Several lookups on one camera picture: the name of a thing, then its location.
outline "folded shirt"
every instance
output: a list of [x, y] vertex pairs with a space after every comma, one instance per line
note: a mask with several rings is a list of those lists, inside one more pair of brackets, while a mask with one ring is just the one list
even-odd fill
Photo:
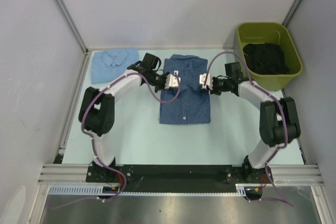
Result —
[[[202, 90], [199, 75], [206, 73], [207, 60], [192, 55], [173, 55], [164, 60], [164, 72], [178, 71], [181, 91], [175, 101], [160, 104], [161, 124], [210, 123], [210, 96]], [[161, 100], [171, 100], [176, 90], [161, 91]]]
[[92, 57], [92, 84], [110, 82], [121, 76], [127, 67], [139, 61], [136, 48], [120, 48], [96, 52]]

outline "white wall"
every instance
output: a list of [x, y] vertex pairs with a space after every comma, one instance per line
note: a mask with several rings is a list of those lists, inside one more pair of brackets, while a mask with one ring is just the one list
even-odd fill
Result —
[[238, 24], [282, 23], [294, 0], [64, 0], [89, 48], [232, 46]]
[[311, 164], [319, 164], [335, 207], [336, 0], [303, 0], [289, 30], [304, 69], [286, 92], [296, 100], [303, 150]]
[[53, 0], [0, 0], [0, 216], [26, 187], [27, 216], [83, 59]]

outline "white table surface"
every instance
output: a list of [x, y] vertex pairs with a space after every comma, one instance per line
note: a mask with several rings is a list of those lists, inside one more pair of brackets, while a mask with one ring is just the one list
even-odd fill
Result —
[[[173, 54], [196, 55], [209, 62], [221, 49], [139, 50], [161, 59]], [[89, 164], [93, 160], [91, 140], [80, 130], [78, 113], [85, 89], [91, 84], [91, 60], [85, 76], [76, 114], [72, 122], [63, 164]], [[211, 69], [212, 75], [225, 75], [224, 64], [234, 56], [222, 55]], [[282, 97], [281, 91], [273, 92]], [[115, 105], [115, 123], [105, 140], [113, 147], [118, 164], [240, 165], [260, 140], [259, 111], [232, 93], [211, 95], [211, 123], [198, 125], [159, 124], [160, 104], [146, 85], [134, 89]], [[272, 164], [303, 164], [294, 140], [272, 160]]]

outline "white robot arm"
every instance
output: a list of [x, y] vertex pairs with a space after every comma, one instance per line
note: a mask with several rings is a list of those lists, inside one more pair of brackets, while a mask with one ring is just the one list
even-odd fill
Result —
[[[94, 134], [97, 153], [104, 164], [109, 166], [114, 160], [114, 155], [101, 137], [108, 133], [114, 124], [115, 103], [130, 90], [144, 83], [141, 76], [137, 75], [137, 73], [145, 76], [149, 84], [155, 87], [156, 92], [159, 90], [177, 88], [178, 81], [175, 76], [177, 73], [174, 73], [175, 75], [171, 73], [163, 73], [160, 75], [153, 70], [158, 61], [158, 57], [146, 54], [143, 61], [131, 65], [121, 76], [121, 78], [123, 76], [127, 76], [127, 78], [123, 78], [105, 91], [96, 101], [96, 104], [100, 104], [100, 109], [92, 107], [85, 118], [84, 129]], [[261, 169], [265, 166], [265, 163], [274, 154], [276, 149], [284, 145], [284, 127], [282, 121], [277, 118], [279, 109], [271, 97], [254, 87], [256, 83], [252, 85], [249, 81], [244, 81], [238, 62], [226, 64], [225, 69], [228, 75], [227, 78], [220, 79], [211, 77], [211, 75], [208, 74], [207, 81], [205, 82], [206, 74], [202, 74], [200, 75], [200, 85], [211, 94], [220, 95], [222, 92], [232, 92], [246, 99], [260, 110], [259, 131], [261, 140], [252, 153], [245, 158], [244, 164], [248, 163], [251, 169]], [[86, 90], [79, 113], [80, 122], [82, 122], [83, 115], [89, 104], [101, 90], [102, 89], [98, 90], [92, 87]], [[279, 102], [285, 114], [288, 143], [290, 143], [294, 138], [300, 135], [300, 125], [295, 102], [292, 98], [280, 99]]]
[[[206, 73], [200, 75], [200, 85], [211, 94], [220, 95], [222, 92], [232, 92], [238, 97], [249, 101], [260, 111], [259, 132], [261, 140], [244, 163], [248, 163], [251, 169], [261, 169], [274, 155], [275, 151], [285, 144], [285, 134], [282, 120], [278, 119], [279, 108], [273, 98], [262, 92], [262, 88], [256, 82], [244, 81], [239, 62], [225, 65], [227, 77], [220, 79], [211, 77]], [[297, 115], [296, 105], [292, 98], [280, 99], [279, 103], [284, 112], [288, 133], [288, 143], [300, 136], [301, 129]]]
[[[108, 85], [109, 88], [95, 102], [95, 104], [100, 105], [100, 108], [92, 106], [86, 118], [83, 118], [91, 101], [106, 87], [101, 89], [89, 87], [86, 89], [80, 108], [79, 121], [82, 122], [84, 119], [84, 130], [94, 137], [96, 151], [103, 164], [110, 166], [114, 160], [113, 151], [110, 145], [103, 139], [103, 136], [113, 127], [115, 103], [134, 88], [144, 84], [142, 76], [147, 79], [150, 85], [155, 87], [155, 92], [178, 88], [177, 76], [179, 73], [175, 71], [174, 74], [168, 72], [157, 74], [154, 68], [158, 62], [160, 62], [158, 57], [146, 54], [142, 61], [129, 66], [126, 72], [116, 79], [117, 82], [113, 81], [112, 83], [116, 83]], [[97, 165], [102, 166], [96, 157], [93, 161]]]

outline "green plastic bin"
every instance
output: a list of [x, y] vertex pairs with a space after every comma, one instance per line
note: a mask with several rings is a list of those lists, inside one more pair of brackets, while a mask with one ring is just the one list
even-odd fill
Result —
[[[285, 54], [285, 63], [289, 68], [288, 74], [264, 75], [249, 70], [251, 77], [264, 89], [280, 90], [287, 83], [302, 72], [302, 64], [298, 52], [288, 33], [288, 30], [279, 23], [255, 22], [241, 24], [236, 33], [235, 51], [245, 61], [243, 48], [249, 44], [272, 43], [279, 45]], [[244, 76], [247, 76], [245, 67], [240, 63]]]

